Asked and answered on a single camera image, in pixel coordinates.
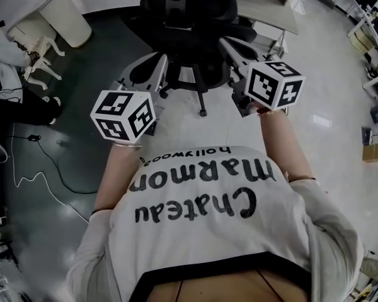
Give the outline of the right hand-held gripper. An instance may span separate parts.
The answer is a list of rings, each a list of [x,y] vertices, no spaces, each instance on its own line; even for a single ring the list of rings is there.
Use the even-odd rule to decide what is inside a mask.
[[[270,111],[296,104],[306,77],[293,67],[280,60],[259,62],[256,47],[238,38],[220,38],[219,50],[241,76],[232,83],[232,100],[241,116],[252,113],[253,102]]]

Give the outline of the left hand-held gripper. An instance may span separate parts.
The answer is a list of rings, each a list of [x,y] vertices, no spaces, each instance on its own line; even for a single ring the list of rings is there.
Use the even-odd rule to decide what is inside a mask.
[[[168,66],[166,54],[150,53],[128,65],[118,81],[100,92],[90,117],[105,140],[138,143],[143,135],[153,136],[163,111],[156,103]]]

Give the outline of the black office chair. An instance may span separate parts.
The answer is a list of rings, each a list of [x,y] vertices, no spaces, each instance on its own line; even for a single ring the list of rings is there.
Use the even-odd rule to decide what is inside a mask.
[[[236,0],[140,0],[123,16],[125,25],[143,42],[168,56],[165,87],[203,96],[211,89],[241,79],[219,50],[219,39],[252,43],[256,32],[238,16]]]

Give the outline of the person's left forearm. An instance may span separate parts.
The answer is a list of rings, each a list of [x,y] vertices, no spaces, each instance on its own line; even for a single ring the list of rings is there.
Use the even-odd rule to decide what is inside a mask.
[[[116,207],[140,166],[140,150],[141,146],[112,145],[94,202],[94,212]]]

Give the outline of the person's right forearm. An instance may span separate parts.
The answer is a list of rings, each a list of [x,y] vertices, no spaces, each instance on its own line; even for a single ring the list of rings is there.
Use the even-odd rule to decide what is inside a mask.
[[[261,108],[257,113],[266,154],[287,176],[288,181],[313,179],[311,167],[285,112]]]

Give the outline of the light wooden desk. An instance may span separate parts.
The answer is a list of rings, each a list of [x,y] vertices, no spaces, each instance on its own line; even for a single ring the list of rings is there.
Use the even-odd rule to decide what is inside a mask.
[[[237,0],[237,2],[239,15],[281,30],[280,39],[283,40],[286,33],[299,33],[290,4],[284,6],[277,0]]]

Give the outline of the white cylindrical bin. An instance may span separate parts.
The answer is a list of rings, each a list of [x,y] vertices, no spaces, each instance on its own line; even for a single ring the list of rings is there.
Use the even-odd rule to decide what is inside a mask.
[[[72,48],[81,48],[93,34],[72,0],[50,0],[39,13]]]

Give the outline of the cream plastic stool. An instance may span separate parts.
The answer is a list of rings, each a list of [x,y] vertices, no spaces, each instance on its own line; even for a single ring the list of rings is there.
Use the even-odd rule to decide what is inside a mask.
[[[62,80],[62,77],[56,74],[50,68],[51,62],[45,58],[45,54],[50,47],[54,49],[58,56],[64,57],[66,55],[65,52],[61,51],[58,48],[56,42],[52,38],[43,36],[36,42],[34,46],[31,46],[29,49],[30,52],[36,52],[38,54],[38,60],[33,65],[27,67],[25,73],[23,74],[23,77],[27,83],[41,86],[44,91],[48,89],[46,83],[36,80],[31,76],[31,74],[34,73],[37,69],[50,74],[58,81]]]

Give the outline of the stacked beige cartons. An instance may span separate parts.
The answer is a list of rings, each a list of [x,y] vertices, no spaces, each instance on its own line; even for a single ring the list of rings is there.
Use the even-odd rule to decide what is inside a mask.
[[[365,54],[375,47],[371,35],[367,35],[362,29],[358,29],[351,35],[350,42],[361,54]]]

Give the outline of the long white workbench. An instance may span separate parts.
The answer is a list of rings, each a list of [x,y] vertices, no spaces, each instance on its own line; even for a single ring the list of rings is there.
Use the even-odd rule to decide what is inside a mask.
[[[362,19],[346,34],[348,38],[351,38],[363,25],[367,25],[370,31],[372,38],[378,48],[378,31],[375,29],[374,21],[378,20],[378,17],[375,17],[371,11],[365,11],[361,5],[356,0],[352,0],[352,5],[349,10],[346,12],[346,16],[349,17],[354,9],[359,10],[362,14]],[[374,86],[378,84],[378,76],[374,79],[371,79],[369,82],[366,82],[362,85],[362,89],[373,99],[378,101],[378,94],[374,93]]]

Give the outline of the white printed shirt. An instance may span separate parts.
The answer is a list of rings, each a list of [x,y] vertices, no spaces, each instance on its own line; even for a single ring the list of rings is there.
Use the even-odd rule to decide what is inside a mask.
[[[314,179],[246,147],[170,152],[96,209],[67,280],[75,302],[138,302],[157,284],[265,268],[312,302],[343,302],[364,250]]]

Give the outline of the cardboard box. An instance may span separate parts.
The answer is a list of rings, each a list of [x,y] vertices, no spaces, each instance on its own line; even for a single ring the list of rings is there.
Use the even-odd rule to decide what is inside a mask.
[[[363,146],[362,161],[368,163],[378,162],[378,143]]]

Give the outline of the person's chest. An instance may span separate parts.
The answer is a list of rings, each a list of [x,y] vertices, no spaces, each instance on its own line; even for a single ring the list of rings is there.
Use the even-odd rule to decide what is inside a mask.
[[[160,284],[147,302],[309,302],[309,294],[266,269]]]

